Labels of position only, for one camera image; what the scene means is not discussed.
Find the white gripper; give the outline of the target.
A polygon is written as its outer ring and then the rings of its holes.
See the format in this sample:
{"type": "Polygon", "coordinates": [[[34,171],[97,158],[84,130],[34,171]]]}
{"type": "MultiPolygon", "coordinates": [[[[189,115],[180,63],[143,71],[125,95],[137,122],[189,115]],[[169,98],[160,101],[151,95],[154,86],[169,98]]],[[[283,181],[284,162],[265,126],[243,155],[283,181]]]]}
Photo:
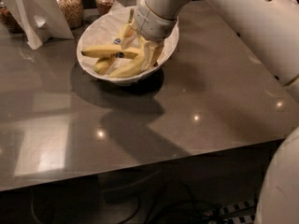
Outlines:
{"type": "Polygon", "coordinates": [[[160,41],[171,35],[178,18],[167,20],[160,17],[150,9],[146,0],[141,0],[135,7],[134,20],[135,27],[126,25],[121,31],[121,48],[128,49],[138,34],[148,40],[143,45],[145,61],[141,66],[141,70],[146,71],[158,61],[164,49],[164,42],[160,41]]]}

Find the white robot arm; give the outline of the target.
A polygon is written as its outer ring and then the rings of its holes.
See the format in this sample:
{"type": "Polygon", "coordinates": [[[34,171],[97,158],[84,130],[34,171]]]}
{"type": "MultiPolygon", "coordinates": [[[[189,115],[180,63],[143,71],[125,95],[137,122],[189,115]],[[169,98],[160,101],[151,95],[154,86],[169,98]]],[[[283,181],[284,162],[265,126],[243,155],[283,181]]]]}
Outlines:
{"type": "MultiPolygon", "coordinates": [[[[146,57],[170,36],[180,10],[191,0],[141,0],[133,24],[121,42],[137,36],[149,45],[146,57]]],[[[206,0],[255,56],[298,98],[299,5],[294,0],[206,0]]],[[[254,224],[299,224],[299,128],[280,145],[271,160],[256,209],[254,224]]]]}

